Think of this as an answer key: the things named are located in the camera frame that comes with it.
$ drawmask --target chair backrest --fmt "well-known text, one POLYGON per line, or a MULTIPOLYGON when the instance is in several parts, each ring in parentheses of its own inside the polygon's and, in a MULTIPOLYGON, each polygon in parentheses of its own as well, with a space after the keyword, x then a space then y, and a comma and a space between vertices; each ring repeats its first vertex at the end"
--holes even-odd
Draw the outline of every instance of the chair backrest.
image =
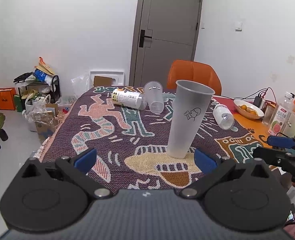
POLYGON ((215 95, 220 96, 222 93, 220 79, 210 65, 177 59, 172 63, 169 71, 167 88, 176 89, 175 82, 180 79, 191 80, 209 86, 215 91, 215 95))

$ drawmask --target woven blanket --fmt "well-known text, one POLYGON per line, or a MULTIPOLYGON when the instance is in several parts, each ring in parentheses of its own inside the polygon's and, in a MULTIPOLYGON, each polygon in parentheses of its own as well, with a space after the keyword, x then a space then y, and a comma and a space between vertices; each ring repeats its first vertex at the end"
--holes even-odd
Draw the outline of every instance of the woven blanket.
MULTIPOLYGON (((238 122, 231 130, 218 127, 211 100, 187 156, 180 160, 166 154, 175 94, 164 92, 164 111, 153 114, 114 105, 116 87, 96 87, 84 93, 70 109, 64 122, 50 138, 40 160, 53 162, 61 156, 74 157, 89 147, 97 149, 97 161, 88 172, 113 192, 128 189, 184 188, 202 176, 194 164, 196 148, 239 163, 252 158, 261 143, 238 122)), ((143 92, 142 88, 124 87, 143 92)))

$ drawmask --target floor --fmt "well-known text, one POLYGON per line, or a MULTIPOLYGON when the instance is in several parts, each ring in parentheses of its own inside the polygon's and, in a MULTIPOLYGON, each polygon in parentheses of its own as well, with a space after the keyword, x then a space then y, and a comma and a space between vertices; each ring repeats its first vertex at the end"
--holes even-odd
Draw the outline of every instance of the floor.
MULTIPOLYGON (((37 151, 40 142, 37 133, 28 130, 27 121, 21 113, 16 111, 0 110, 5 114, 4 130, 9 139, 3 142, 0 139, 0 199, 23 165, 25 160, 33 151, 37 151)), ((0 235, 6 230, 6 225, 0 214, 0 235)))

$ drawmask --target gray door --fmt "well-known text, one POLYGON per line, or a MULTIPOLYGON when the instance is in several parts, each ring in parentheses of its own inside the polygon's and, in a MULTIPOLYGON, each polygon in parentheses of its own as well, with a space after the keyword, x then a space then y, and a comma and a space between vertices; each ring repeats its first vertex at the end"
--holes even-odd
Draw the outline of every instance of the gray door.
POLYGON ((201 0, 143 0, 135 86, 155 80, 166 87, 172 62, 194 59, 200 9, 201 0))

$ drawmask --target bowl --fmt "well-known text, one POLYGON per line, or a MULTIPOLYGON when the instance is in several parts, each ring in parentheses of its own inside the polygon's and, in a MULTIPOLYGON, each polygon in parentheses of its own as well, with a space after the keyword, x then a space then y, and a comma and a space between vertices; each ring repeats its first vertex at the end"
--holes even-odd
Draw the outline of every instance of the bowl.
POLYGON ((243 101, 243 100, 234 100, 233 101, 235 104, 235 108, 236 110, 243 115, 244 117, 248 118, 248 119, 260 119, 263 118, 264 113, 261 109, 259 109, 257 106, 252 105, 251 103, 247 102, 247 101, 243 101), (246 112, 245 110, 241 109, 239 106, 243 106, 246 105, 249 108, 252 108, 253 110, 255 110, 257 112, 257 115, 255 114, 251 114, 249 112, 246 112))

